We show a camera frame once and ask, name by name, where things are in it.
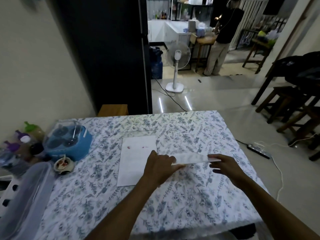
black refrigerator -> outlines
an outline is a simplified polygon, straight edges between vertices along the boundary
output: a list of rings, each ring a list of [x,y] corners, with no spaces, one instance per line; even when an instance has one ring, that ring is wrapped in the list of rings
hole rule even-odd
[[[152,113],[146,0],[50,0],[96,111]]]

white bottle cap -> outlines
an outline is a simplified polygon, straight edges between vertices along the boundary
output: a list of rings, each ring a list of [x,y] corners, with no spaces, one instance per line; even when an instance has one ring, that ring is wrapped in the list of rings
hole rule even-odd
[[[20,141],[22,143],[28,143],[28,142],[31,141],[31,137],[30,136],[23,136],[23,137],[20,138]]]

person's left hand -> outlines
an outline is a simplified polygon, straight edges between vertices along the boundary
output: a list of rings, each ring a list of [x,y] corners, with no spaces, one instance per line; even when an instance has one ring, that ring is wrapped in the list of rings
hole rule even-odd
[[[184,164],[172,165],[176,158],[168,155],[158,155],[154,150],[150,153],[144,168],[143,178],[152,186],[163,184],[174,172],[185,167]]]

light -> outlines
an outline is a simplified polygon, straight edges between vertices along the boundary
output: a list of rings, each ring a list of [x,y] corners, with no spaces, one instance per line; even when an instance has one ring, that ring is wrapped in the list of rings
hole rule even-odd
[[[184,98],[186,99],[186,103],[188,104],[189,109],[190,109],[190,110],[192,110],[192,108],[191,108],[191,106],[190,106],[190,104],[189,104],[189,101],[188,101],[187,97],[186,97],[186,96],[184,96]]]
[[[159,102],[160,102],[161,113],[163,113],[162,103],[161,103],[161,99],[160,98],[159,98]]]

white paper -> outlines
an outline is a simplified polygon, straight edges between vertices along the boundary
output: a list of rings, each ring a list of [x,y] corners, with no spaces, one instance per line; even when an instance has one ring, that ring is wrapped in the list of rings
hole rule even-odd
[[[176,158],[175,164],[193,164],[193,163],[207,163],[207,162],[219,162],[220,159],[208,158],[207,155],[201,155],[196,152],[172,154]]]
[[[143,175],[152,150],[157,151],[156,136],[122,139],[117,186],[136,185]]]

